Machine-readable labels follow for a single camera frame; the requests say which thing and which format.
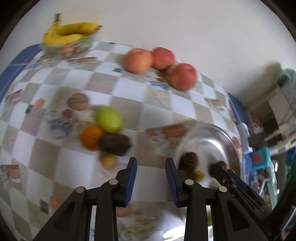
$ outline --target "banana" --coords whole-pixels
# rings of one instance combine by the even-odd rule
[[[73,23],[64,26],[58,26],[57,33],[61,35],[86,34],[89,36],[99,28],[101,28],[101,25],[97,23]]]
[[[57,32],[57,27],[59,26],[59,16],[56,15],[54,23],[47,30],[43,36],[43,43],[47,46],[63,46],[67,44],[72,44],[82,38],[82,34],[70,34],[70,35],[61,35]]]

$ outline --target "screw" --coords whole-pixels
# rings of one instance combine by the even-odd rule
[[[220,191],[220,192],[227,192],[227,187],[220,186],[220,187],[219,187],[219,191]]]
[[[82,193],[82,192],[84,192],[84,187],[78,187],[78,188],[75,189],[75,191],[77,193]]]
[[[109,181],[109,183],[110,183],[111,185],[116,185],[116,184],[118,183],[118,181],[117,181],[116,179],[111,179],[111,180]]]
[[[194,183],[194,181],[192,181],[191,179],[187,179],[187,180],[185,181],[185,183],[186,183],[187,185],[192,185],[192,184]]]

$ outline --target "metal bowl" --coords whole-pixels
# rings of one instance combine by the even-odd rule
[[[217,188],[219,183],[210,176],[209,167],[213,163],[224,161],[228,169],[235,170],[240,177],[239,158],[237,150],[224,130],[211,124],[197,124],[179,143],[173,157],[176,167],[180,158],[186,152],[195,152],[198,164],[195,171],[203,171],[205,176],[200,184],[207,188]]]

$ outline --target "green fruit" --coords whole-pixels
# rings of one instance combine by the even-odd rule
[[[122,128],[123,121],[115,109],[103,107],[98,112],[97,123],[106,132],[118,133]]]

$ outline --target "white wall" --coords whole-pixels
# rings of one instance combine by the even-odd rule
[[[102,24],[97,40],[171,49],[243,104],[272,85],[279,64],[296,69],[296,43],[259,0],[41,0],[9,36],[0,71],[40,43],[59,12],[62,24]]]

